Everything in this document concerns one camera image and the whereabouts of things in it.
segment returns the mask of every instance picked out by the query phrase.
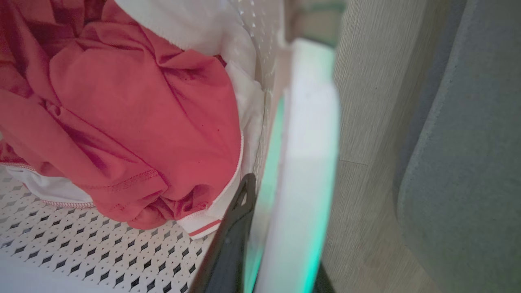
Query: wood grain surface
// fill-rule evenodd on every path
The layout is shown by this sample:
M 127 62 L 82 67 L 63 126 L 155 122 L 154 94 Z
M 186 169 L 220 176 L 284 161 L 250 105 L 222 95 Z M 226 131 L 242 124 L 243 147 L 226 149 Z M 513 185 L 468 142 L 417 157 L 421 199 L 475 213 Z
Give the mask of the wood grain surface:
M 338 48 L 337 185 L 322 260 L 337 293 L 435 293 L 392 199 L 401 143 L 449 0 L 348 0 Z

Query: seam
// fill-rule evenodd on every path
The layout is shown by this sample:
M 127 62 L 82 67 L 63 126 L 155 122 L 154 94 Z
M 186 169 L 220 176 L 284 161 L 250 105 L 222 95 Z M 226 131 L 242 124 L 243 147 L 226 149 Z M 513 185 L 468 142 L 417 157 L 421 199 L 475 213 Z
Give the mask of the seam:
M 145 180 L 149 180 L 151 178 L 154 178 L 156 176 L 158 176 L 159 173 L 152 169 L 152 170 L 148 170 L 146 172 L 143 172 L 143 173 L 140 173 L 140 174 L 137 174 L 135 176 L 132 176 L 130 177 L 129 179 L 123 181 L 123 182 L 120 182 L 118 184 L 114 184 L 114 185 L 109 185 L 109 186 L 93 186 L 93 185 L 83 185 L 83 184 L 77 184 L 78 187 L 81 187 L 81 188 L 85 188 L 85 189 L 93 189 L 93 190 L 104 190 L 104 189 L 110 189 L 111 192 L 116 192 L 116 191 L 120 191 L 120 190 L 123 190 L 123 189 L 127 189 L 127 188 L 130 188 L 132 186 L 132 184 L 136 181 L 145 181 Z
M 58 201 L 48 201 L 41 200 L 45 204 L 61 206 L 61 207 L 71 207 L 74 209 L 88 209 L 90 207 L 96 207 L 94 202 L 81 202 L 81 203 L 72 203 L 72 202 L 58 202 Z
M 31 167 L 30 165 L 28 164 L 24 164 L 24 163 L 8 163 L 8 162 L 2 162 L 0 165 L 4 165 L 4 166 L 10 166 L 10 167 L 17 167 L 17 168 L 24 168 L 24 169 L 29 169 L 31 171 L 34 171 L 36 173 L 38 173 L 33 167 Z

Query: gray surface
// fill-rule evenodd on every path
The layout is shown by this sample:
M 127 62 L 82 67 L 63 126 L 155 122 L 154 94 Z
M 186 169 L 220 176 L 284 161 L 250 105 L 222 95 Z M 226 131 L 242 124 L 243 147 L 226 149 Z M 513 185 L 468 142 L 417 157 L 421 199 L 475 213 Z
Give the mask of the gray surface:
M 394 175 L 394 200 L 398 195 L 398 189 L 403 179 L 405 169 L 409 163 L 409 159 L 413 154 L 414 147 L 418 142 L 421 130 L 423 129 L 425 120 L 432 106 L 432 102 L 438 93 L 447 62 L 454 44 L 454 38 L 458 28 L 460 27 L 461 17 L 465 9 L 467 0 L 452 0 L 447 13 L 446 21 L 443 30 L 441 31 L 436 45 L 436 53 L 432 60 L 432 66 L 427 70 L 425 81 L 421 87 L 421 94 L 418 101 L 418 106 L 414 111 L 409 130 L 405 137 L 402 149 L 400 151 L 400 160 L 396 166 L 396 174 Z
M 520 11 L 468 1 L 401 185 L 404 239 L 446 293 L 521 292 Z
M 120 288 L 100 286 L 92 282 L 82 282 L 81 279 L 53 273 L 51 270 L 41 270 L 32 263 L 12 261 L 10 255 L 0 253 L 1 292 L 5 293 L 126 293 Z

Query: laundry basket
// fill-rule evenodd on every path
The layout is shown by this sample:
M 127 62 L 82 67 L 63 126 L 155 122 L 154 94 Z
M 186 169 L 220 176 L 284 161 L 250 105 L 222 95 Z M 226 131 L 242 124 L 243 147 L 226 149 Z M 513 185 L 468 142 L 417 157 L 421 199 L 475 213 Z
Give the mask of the laundry basket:
M 254 167 L 259 187 L 278 97 L 282 96 L 282 87 L 279 92 L 274 89 L 276 52 L 282 41 L 282 2 L 232 2 L 257 49 L 256 79 L 265 91 L 263 135 Z M 193 240 L 175 221 L 139 230 L 96 209 L 46 205 L 0 167 L 0 270 L 10 276 L 9 284 L 0 285 L 4 286 L 2 292 L 30 292 L 51 280 L 55 284 L 52 292 L 183 293 L 200 269 L 213 237 Z

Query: laundry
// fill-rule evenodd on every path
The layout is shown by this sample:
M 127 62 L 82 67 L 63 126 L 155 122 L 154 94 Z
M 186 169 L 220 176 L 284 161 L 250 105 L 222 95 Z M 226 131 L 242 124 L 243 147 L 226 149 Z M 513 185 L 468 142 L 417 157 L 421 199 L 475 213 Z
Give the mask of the laundry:
M 264 92 L 255 81 L 256 50 L 237 10 L 228 0 L 115 1 L 135 21 L 170 43 L 183 50 L 219 55 L 227 63 L 244 134 L 242 176 L 251 173 L 261 138 Z
M 114 1 L 0 8 L 0 164 L 17 168 L 37 196 L 51 181 L 78 187 L 135 228 L 175 219 L 193 238 L 215 230 L 253 169 L 264 109 L 255 50 L 238 21 L 223 25 L 221 52 L 205 52 L 221 54 L 225 68 Z

